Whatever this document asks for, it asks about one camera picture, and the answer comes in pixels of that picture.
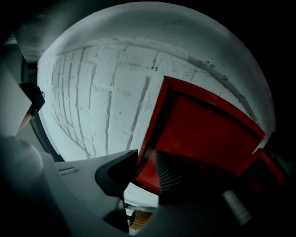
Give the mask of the red plastic bin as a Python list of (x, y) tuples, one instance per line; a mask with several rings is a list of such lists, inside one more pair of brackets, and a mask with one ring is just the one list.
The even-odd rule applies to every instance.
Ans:
[(157, 151), (212, 163), (236, 174), (236, 168), (264, 136), (252, 119), (225, 99), (166, 76), (142, 142), (133, 183), (160, 193)]

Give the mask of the tan striped object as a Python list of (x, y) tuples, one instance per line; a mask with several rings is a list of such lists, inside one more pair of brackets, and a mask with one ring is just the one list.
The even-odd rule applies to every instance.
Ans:
[(153, 209), (125, 209), (127, 215), (127, 222), (130, 228), (130, 231), (139, 231), (141, 230), (152, 217), (154, 210)]

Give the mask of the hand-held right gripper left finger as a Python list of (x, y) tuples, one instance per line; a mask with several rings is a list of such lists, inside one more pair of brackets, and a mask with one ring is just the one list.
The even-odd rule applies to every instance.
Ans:
[(116, 158), (99, 167), (95, 181), (109, 196), (123, 197), (128, 184), (133, 180), (138, 164), (138, 150), (116, 153)]

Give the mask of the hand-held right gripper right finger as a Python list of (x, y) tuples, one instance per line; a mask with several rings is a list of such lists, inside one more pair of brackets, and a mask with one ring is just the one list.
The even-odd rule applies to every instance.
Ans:
[(223, 169), (181, 154), (157, 151), (156, 171), (160, 180), (160, 205), (177, 204), (188, 197), (217, 191)]

